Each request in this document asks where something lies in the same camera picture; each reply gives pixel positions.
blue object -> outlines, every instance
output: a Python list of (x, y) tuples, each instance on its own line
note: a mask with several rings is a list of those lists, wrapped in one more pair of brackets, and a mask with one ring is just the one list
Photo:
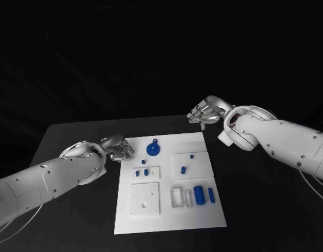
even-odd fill
[(209, 191), (210, 202), (215, 203), (216, 200), (213, 198), (212, 188), (207, 188), (207, 191)]
[(203, 205), (205, 204), (205, 192), (203, 192), (203, 187), (196, 186), (193, 188), (193, 193), (195, 193), (195, 199), (196, 199), (196, 204)]
[(147, 146), (147, 154), (156, 156), (160, 153), (160, 146), (157, 145), (157, 139), (153, 140), (151, 144)]

white platform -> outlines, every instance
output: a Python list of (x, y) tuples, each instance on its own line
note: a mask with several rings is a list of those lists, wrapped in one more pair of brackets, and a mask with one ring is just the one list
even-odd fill
[[(146, 148), (151, 143), (153, 139), (157, 139), (160, 145), (160, 153), (157, 156), (150, 156), (146, 152)], [(140, 138), (127, 138), (133, 148), (134, 155), (133, 160), (122, 161), (121, 171), (120, 171), (120, 187), (118, 187), (118, 200), (117, 200), (117, 215), (115, 215), (115, 228), (114, 234), (127, 233), (143, 233), (143, 232), (157, 232), (166, 230), (182, 230), (182, 229), (196, 229), (209, 227), (225, 227), (225, 216), (223, 209), (219, 200), (219, 193), (216, 188), (216, 182), (213, 179), (213, 173), (207, 173), (207, 177), (195, 177), (176, 179), (176, 170), (180, 172), (174, 165), (174, 154), (180, 155), (184, 161), (190, 154), (195, 154), (195, 161), (199, 162), (200, 167), (206, 169), (210, 165), (209, 156), (203, 159), (197, 153), (206, 152), (205, 138), (200, 132), (174, 135), (158, 135), (146, 136)], [(140, 175), (144, 168), (160, 168), (160, 179), (154, 176), (147, 176), (137, 178), (134, 177), (135, 168), (140, 169)], [(189, 175), (190, 171), (197, 173), (197, 170), (190, 169), (186, 171)], [(137, 198), (133, 195), (133, 185), (138, 184), (137, 193), (140, 188), (144, 188), (144, 197)], [(156, 203), (154, 191), (150, 191), (150, 185), (157, 184), (158, 187), (158, 205)], [(205, 192), (206, 204), (197, 206), (195, 201), (193, 187), (200, 185)], [(207, 188), (212, 187), (213, 197), (216, 199), (215, 203), (210, 203)], [(182, 207), (171, 207), (171, 189), (180, 188), (182, 192)], [(190, 193), (190, 204), (192, 208), (187, 208), (184, 202), (184, 191)]]

table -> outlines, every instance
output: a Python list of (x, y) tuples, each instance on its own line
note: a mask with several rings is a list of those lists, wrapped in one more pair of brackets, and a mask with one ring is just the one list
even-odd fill
[[(199, 132), (184, 115), (52, 125), (32, 165), (56, 158), (73, 143)], [(323, 251), (323, 200), (300, 173), (262, 147), (252, 152), (219, 140), (222, 123), (203, 132), (228, 227), (114, 235), (120, 163), (107, 174), (43, 205), (33, 221), (0, 251)], [(310, 180), (317, 190), (321, 187)], [(9, 226), (0, 240), (27, 222)]]

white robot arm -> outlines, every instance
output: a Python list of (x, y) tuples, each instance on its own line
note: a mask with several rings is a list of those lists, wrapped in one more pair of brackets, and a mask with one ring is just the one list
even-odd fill
[(245, 151), (262, 145), (269, 156), (323, 180), (323, 133), (277, 117), (256, 106), (233, 106), (209, 96), (187, 114), (190, 123), (223, 119), (219, 140)]
[(121, 135), (102, 139), (99, 144), (82, 141), (59, 158), (0, 179), (0, 227), (78, 185), (91, 183), (105, 173), (107, 155), (121, 162), (133, 153)]

blue cap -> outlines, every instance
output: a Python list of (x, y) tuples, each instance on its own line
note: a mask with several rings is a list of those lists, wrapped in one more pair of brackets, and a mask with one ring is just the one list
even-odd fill
[(157, 140), (154, 139), (151, 144), (147, 146), (147, 154), (156, 156), (160, 153), (160, 146), (157, 145)]

